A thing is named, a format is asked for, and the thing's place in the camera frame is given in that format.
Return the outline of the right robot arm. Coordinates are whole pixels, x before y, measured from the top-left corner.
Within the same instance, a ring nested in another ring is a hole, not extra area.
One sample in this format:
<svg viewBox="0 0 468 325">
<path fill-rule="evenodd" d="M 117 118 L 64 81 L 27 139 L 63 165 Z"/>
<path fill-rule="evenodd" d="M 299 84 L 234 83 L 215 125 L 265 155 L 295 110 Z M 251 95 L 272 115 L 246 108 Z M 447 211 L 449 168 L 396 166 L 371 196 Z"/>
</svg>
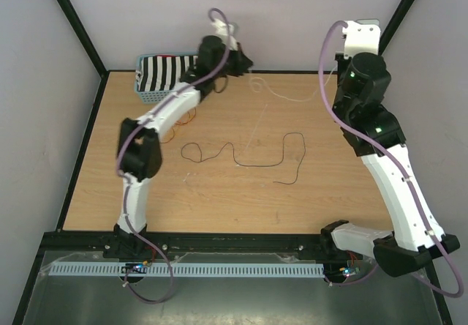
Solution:
<svg viewBox="0 0 468 325">
<path fill-rule="evenodd" d="M 391 76 L 381 56 L 337 53 L 337 91 L 333 113 L 347 126 L 370 137 L 343 136 L 369 170 L 392 222 L 392 230 L 362 228 L 347 220 L 320 232 L 321 253 L 336 258 L 344 251 L 373 258 L 391 277 L 413 273 L 443 253 L 460 248 L 458 237 L 447 234 L 432 215 L 412 170 L 406 138 L 397 118 L 383 105 Z"/>
</svg>

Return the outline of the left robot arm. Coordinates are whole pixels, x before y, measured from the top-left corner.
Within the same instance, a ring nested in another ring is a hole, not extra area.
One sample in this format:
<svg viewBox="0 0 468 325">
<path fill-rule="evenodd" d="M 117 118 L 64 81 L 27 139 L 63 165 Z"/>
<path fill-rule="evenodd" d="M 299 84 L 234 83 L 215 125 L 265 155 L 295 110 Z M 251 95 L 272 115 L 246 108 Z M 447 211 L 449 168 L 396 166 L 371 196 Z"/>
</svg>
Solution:
<svg viewBox="0 0 468 325">
<path fill-rule="evenodd" d="M 162 166 L 160 141 L 188 111 L 197 107 L 212 91 L 216 80 L 241 76 L 253 66 L 241 44 L 208 35 L 199 45 L 195 64 L 184 72 L 169 94 L 149 112 L 121 123 L 116 155 L 116 173 L 123 179 L 124 194 L 116 227 L 125 233 L 120 248 L 138 257 L 146 248 L 139 235 L 146 229 L 149 184 Z"/>
</svg>

